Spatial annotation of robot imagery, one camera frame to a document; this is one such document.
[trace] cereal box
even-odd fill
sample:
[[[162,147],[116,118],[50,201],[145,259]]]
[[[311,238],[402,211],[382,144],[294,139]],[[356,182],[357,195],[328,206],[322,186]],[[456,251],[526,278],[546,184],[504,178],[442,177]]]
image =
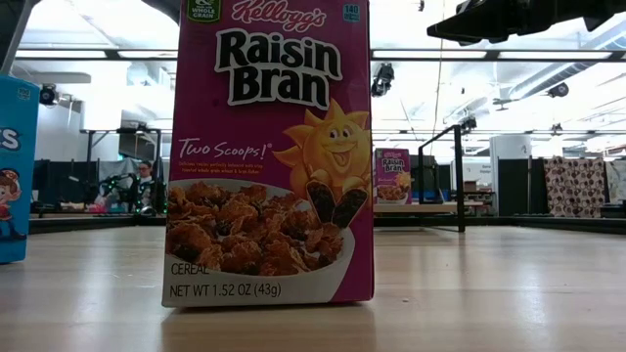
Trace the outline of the cereal box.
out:
[[[37,86],[0,75],[0,263],[26,255],[38,108]]]
[[[367,13],[183,2],[163,305],[372,297]]]
[[[411,204],[411,155],[408,150],[376,149],[374,193],[377,204]]]

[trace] blue cereal box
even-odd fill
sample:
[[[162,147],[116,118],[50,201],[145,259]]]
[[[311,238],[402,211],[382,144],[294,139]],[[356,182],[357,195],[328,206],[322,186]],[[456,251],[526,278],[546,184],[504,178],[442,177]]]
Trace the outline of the blue cereal box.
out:
[[[37,86],[0,75],[0,263],[26,255],[38,109]]]

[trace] net weight text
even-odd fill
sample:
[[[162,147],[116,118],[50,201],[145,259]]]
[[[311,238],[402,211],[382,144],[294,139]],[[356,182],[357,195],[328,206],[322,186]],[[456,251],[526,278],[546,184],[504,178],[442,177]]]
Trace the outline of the net weight text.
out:
[[[170,297],[272,297],[281,296],[280,284],[221,284],[175,285],[169,288]]]

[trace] camera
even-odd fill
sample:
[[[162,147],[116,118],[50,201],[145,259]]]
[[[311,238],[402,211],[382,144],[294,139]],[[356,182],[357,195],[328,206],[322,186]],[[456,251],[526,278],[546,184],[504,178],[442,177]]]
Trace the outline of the camera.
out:
[[[55,107],[59,103],[59,97],[57,85],[44,83],[39,92],[39,104],[46,107]]]
[[[593,31],[613,15],[626,11],[626,0],[468,0],[457,15],[427,29],[429,36],[470,45],[487,39],[509,40],[548,30],[553,24],[584,18]]]
[[[567,94],[569,94],[569,87],[565,83],[561,83],[548,91],[548,96],[550,98],[563,98],[566,97]]]
[[[391,63],[383,63],[380,65],[376,73],[370,93],[373,98],[382,97],[391,89],[391,81],[395,79],[395,73]]]

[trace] cardboard box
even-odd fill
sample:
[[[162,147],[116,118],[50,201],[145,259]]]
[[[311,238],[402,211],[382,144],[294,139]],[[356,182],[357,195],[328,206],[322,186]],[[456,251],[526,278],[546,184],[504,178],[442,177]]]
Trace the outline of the cardboard box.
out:
[[[39,88],[0,75],[0,263],[24,260]]]
[[[183,6],[163,305],[370,299],[367,2]]]
[[[376,149],[374,193],[377,204],[411,204],[411,155],[409,150]]]

